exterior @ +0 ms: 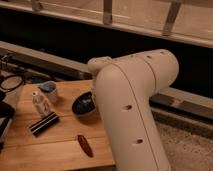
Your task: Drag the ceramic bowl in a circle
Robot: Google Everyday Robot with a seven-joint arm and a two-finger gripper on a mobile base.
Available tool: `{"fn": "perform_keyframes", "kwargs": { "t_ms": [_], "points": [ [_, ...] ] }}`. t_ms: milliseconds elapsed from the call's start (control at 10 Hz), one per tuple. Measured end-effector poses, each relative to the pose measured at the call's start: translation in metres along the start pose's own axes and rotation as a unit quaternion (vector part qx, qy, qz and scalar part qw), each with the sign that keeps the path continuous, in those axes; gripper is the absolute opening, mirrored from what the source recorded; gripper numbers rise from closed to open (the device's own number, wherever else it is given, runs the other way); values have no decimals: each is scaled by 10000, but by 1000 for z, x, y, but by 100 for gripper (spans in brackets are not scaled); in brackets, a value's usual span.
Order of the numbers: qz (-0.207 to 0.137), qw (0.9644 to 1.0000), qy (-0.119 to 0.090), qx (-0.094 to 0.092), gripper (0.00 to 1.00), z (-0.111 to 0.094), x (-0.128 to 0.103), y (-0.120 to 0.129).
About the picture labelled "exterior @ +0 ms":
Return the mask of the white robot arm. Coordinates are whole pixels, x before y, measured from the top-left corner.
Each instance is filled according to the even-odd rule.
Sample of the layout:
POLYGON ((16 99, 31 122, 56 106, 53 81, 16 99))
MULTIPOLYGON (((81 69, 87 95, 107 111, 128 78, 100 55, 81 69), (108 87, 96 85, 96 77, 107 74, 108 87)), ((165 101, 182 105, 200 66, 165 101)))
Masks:
POLYGON ((149 99, 175 81, 176 57, 165 49, 97 57, 88 70, 117 171, 171 171, 149 99))

